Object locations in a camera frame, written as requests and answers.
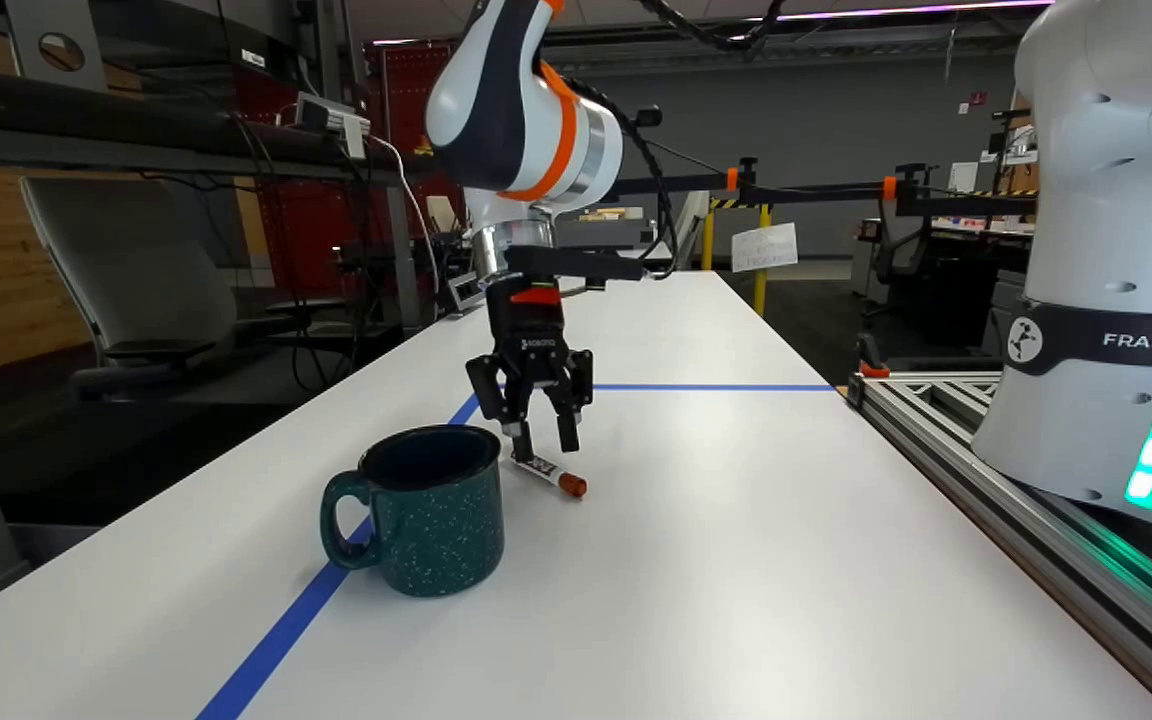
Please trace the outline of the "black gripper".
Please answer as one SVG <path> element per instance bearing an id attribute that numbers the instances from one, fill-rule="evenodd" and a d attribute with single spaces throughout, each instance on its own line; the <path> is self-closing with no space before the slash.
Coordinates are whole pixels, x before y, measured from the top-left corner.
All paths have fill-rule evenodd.
<path id="1" fill-rule="evenodd" d="M 593 356 L 564 341 L 564 292 L 553 275 L 508 275 L 489 287 L 492 351 L 470 362 L 471 392 L 501 420 L 513 460 L 532 460 L 528 398 L 558 408 L 560 453 L 582 453 L 578 417 L 593 400 Z"/>

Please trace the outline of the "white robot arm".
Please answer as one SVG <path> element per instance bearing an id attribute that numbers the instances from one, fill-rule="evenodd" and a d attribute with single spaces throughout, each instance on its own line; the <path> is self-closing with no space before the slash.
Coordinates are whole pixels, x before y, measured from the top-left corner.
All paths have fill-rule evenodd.
<path id="1" fill-rule="evenodd" d="M 541 59 L 564 0 L 486 0 L 425 106 L 479 227 L 614 191 L 622 120 Z M 1025 310 L 972 453 L 1152 524 L 1152 0 L 1057 0 L 1020 41 L 1039 151 Z"/>

